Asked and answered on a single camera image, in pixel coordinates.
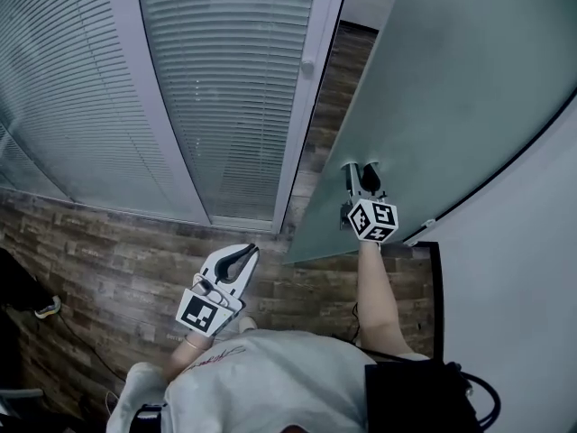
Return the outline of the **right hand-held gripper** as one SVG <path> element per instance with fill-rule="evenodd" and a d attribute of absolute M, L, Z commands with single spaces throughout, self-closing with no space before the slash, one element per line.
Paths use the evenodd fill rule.
<path fill-rule="evenodd" d="M 344 172 L 348 200 L 341 206 L 340 230 L 353 232 L 362 242 L 385 242 L 398 230 L 398 210 L 388 202 L 387 193 L 379 191 L 378 163 L 363 167 L 362 188 L 366 192 L 361 191 L 360 173 L 356 168 Z"/>

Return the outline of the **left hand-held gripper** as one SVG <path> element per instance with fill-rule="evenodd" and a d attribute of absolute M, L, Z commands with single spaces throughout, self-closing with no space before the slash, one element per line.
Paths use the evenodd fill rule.
<path fill-rule="evenodd" d="M 233 244 L 209 254 L 192 287 L 184 289 L 175 319 L 202 336 L 218 334 L 245 307 L 241 297 L 259 257 L 255 244 Z"/>

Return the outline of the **frosted glass door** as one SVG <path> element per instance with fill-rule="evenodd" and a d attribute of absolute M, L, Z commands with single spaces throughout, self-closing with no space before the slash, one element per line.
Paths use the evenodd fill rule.
<path fill-rule="evenodd" d="M 375 163 L 401 242 L 523 150 L 577 93 L 577 0 L 394 0 L 286 255 L 357 249 L 345 166 Z"/>

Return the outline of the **person's right forearm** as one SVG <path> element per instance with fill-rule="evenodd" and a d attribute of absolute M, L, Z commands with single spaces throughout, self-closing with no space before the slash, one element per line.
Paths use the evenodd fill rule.
<path fill-rule="evenodd" d="M 386 355 L 428 360 L 414 352 L 404 338 L 398 305 L 380 254 L 380 246 L 360 242 L 358 254 L 357 316 L 364 349 Z"/>

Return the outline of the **person's left forearm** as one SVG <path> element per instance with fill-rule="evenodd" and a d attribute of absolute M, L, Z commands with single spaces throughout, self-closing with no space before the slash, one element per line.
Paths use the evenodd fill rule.
<path fill-rule="evenodd" d="M 172 382 L 185 369 L 193 364 L 198 357 L 212 347 L 214 339 L 190 331 L 170 355 L 163 373 L 167 382 Z"/>

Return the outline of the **light grey shirt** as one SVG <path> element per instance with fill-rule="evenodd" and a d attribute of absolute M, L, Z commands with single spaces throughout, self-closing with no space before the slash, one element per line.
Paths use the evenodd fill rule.
<path fill-rule="evenodd" d="M 176 378 L 135 364 L 106 433 L 129 433 L 137 410 L 161 408 L 161 433 L 365 433 L 365 368 L 357 347 L 300 331 L 250 330 L 214 345 Z"/>

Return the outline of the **black skirting board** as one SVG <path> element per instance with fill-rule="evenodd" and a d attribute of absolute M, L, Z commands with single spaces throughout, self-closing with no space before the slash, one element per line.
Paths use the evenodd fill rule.
<path fill-rule="evenodd" d="M 433 298 L 434 298 L 434 359 L 444 359 L 444 278 L 439 243 L 416 242 L 413 249 L 423 248 L 429 252 L 432 268 Z"/>

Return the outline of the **narrow glass panel with blinds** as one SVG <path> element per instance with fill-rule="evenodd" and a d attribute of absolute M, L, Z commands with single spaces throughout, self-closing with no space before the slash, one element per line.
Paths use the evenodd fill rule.
<path fill-rule="evenodd" d="M 271 221 L 313 0 L 140 1 L 205 211 Z"/>

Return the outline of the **black chest pouch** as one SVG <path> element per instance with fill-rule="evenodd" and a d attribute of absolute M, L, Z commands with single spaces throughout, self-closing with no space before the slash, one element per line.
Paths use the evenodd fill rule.
<path fill-rule="evenodd" d="M 365 367 L 368 433 L 481 433 L 456 364 L 386 362 Z"/>

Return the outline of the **wide glass panel with blinds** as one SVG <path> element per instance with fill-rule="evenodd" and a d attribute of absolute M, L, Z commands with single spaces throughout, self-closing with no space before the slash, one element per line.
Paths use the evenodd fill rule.
<path fill-rule="evenodd" d="M 69 201 L 208 223 L 139 0 L 0 0 L 0 122 Z"/>
<path fill-rule="evenodd" d="M 69 198 L 30 159 L 0 122 L 0 187 L 47 198 Z"/>

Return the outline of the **grey metal bar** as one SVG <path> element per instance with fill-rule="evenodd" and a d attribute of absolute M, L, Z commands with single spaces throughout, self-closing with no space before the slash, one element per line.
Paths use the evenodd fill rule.
<path fill-rule="evenodd" d="M 0 389 L 0 403 L 6 403 L 9 400 L 41 398 L 43 396 L 44 391 L 42 389 Z"/>

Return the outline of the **white partition frame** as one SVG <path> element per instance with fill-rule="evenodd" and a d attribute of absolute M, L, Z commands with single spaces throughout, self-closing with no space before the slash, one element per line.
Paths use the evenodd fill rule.
<path fill-rule="evenodd" d="M 260 221 L 226 216 L 209 216 L 207 214 L 208 223 L 202 226 L 251 229 L 269 233 L 277 233 L 280 230 L 287 211 L 289 196 L 296 177 L 307 129 L 314 112 L 322 77 L 324 76 L 325 65 L 328 61 L 342 2 L 343 0 L 313 0 L 311 5 L 301 61 L 312 60 L 315 63 L 315 70 L 310 77 L 305 77 L 299 67 L 272 220 Z"/>

